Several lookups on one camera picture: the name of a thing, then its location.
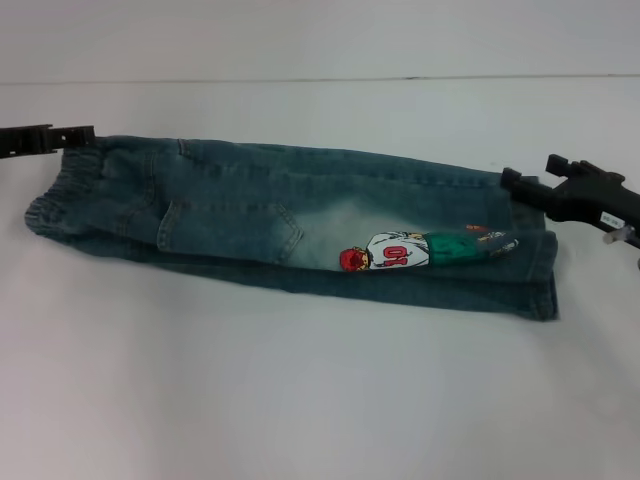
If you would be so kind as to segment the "blue denim shorts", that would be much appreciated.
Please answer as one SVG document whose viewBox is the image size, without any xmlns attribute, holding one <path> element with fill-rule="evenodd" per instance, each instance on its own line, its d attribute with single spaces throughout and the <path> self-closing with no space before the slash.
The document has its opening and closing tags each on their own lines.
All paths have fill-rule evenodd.
<svg viewBox="0 0 640 480">
<path fill-rule="evenodd" d="M 80 252 L 291 293 L 558 315 L 556 236 L 496 173 L 367 152 L 105 137 L 25 214 Z"/>
</svg>

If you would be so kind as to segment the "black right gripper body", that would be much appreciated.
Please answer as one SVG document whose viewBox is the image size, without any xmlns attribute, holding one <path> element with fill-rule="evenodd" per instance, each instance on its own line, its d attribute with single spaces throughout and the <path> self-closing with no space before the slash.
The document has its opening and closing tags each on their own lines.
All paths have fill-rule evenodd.
<svg viewBox="0 0 640 480">
<path fill-rule="evenodd" d="M 554 221 L 592 226 L 640 226 L 640 194 L 608 173 L 568 177 L 552 190 L 546 212 Z"/>
</svg>

